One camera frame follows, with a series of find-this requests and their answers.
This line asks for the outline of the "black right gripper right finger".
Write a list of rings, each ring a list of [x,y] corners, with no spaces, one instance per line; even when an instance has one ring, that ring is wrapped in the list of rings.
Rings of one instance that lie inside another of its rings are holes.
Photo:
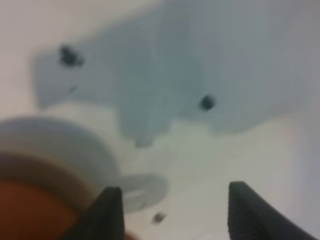
[[[228,186],[228,233],[231,240],[314,240],[268,204],[248,184]]]

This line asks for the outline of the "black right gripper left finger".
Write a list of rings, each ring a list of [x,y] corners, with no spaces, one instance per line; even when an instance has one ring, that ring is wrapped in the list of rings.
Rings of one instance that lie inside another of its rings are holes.
[[[119,187],[107,187],[64,235],[65,240],[124,240],[123,196]]]

